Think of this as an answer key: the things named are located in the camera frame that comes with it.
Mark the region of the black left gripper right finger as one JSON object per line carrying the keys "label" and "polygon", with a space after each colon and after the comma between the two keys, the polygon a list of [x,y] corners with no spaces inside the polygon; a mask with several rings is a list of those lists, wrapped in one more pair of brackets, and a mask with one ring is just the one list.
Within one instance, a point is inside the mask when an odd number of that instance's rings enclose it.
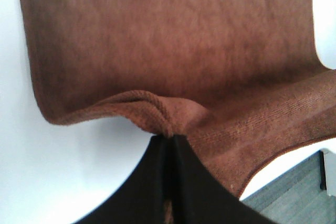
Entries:
{"label": "black left gripper right finger", "polygon": [[273,223],[226,190],[198,159],[185,136],[171,142],[176,182],[175,223]]}

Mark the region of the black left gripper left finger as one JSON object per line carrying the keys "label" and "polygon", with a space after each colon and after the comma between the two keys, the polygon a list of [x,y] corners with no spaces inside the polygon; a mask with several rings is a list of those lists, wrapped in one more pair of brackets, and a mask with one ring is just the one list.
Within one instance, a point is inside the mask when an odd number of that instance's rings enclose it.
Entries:
{"label": "black left gripper left finger", "polygon": [[131,175],[106,201],[76,223],[164,223],[166,139],[151,137]]}

